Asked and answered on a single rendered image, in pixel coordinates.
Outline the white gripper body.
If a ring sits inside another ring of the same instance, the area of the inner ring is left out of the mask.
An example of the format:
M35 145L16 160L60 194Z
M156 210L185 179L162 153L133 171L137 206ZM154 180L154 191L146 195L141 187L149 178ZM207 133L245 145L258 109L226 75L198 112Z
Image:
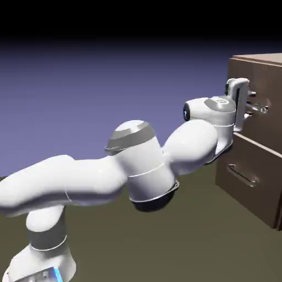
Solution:
M235 131L241 131L243 129L249 83L250 81L246 78L237 78L234 81L232 97L236 103L236 119L234 124Z

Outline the wood drawer front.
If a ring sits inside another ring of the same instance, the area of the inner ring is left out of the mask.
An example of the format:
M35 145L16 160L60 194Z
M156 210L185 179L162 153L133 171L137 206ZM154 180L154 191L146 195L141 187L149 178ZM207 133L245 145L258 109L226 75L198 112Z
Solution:
M256 92L248 100L268 108L268 112L248 108L252 116L240 133L282 155L282 66L231 58L228 77L247 78L250 90Z
M249 187L227 170L239 165L259 178ZM282 155L238 133L217 161L215 183L272 229L282 230Z

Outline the dark wood cabinet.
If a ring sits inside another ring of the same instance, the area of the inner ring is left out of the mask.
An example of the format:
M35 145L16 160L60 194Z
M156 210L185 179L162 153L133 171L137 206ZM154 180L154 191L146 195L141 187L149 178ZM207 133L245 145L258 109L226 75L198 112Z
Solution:
M282 66L282 53L267 53L267 54L256 54L256 55L234 55L232 58Z

